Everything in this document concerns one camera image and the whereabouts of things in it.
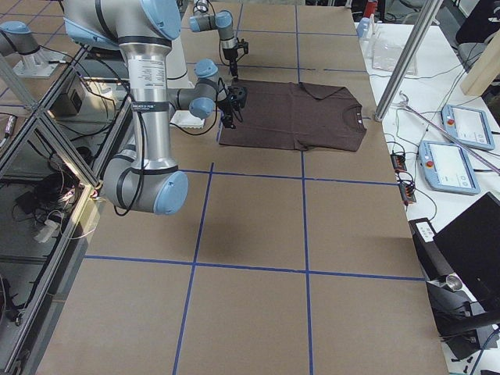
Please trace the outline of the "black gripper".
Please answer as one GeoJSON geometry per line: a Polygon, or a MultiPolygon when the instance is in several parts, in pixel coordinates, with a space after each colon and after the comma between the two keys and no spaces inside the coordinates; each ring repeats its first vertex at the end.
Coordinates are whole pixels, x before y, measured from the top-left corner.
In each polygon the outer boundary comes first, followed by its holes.
{"type": "Polygon", "coordinates": [[[234,117],[242,117],[241,110],[245,107],[248,89],[243,86],[229,86],[223,89],[226,97],[220,101],[223,112],[222,124],[225,128],[235,129],[234,117]]]}
{"type": "Polygon", "coordinates": [[[230,61],[230,74],[233,80],[239,80],[238,62],[243,55],[248,54],[248,42],[242,38],[234,37],[232,39],[222,40],[221,48],[225,60],[230,61]]]}

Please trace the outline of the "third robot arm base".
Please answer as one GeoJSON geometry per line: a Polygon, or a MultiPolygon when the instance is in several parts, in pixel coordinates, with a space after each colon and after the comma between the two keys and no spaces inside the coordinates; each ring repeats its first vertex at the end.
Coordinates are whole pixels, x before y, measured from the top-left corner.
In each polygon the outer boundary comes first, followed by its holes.
{"type": "Polygon", "coordinates": [[[20,56],[13,70],[19,77],[48,78],[61,63],[64,54],[44,50],[30,28],[21,21],[6,21],[1,24],[1,55],[20,56]]]}

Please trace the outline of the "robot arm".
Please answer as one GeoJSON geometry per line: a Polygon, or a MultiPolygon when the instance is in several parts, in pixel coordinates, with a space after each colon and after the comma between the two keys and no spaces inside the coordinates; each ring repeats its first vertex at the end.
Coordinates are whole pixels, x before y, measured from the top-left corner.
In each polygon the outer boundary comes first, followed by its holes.
{"type": "Polygon", "coordinates": [[[225,9],[216,12],[210,1],[194,1],[189,26],[195,33],[217,31],[221,63],[229,67],[233,80],[238,81],[238,62],[249,53],[249,44],[244,38],[236,36],[232,13],[225,9]]]}
{"type": "Polygon", "coordinates": [[[70,38],[121,52],[129,77],[133,137],[105,169],[103,190],[116,209],[172,215],[184,204],[188,177],[170,151],[170,121],[177,110],[205,119],[222,112],[235,127],[246,90],[228,87],[211,59],[195,65],[193,88],[167,85],[167,56],[181,32],[175,1],[67,1],[64,21],[70,38]]]}

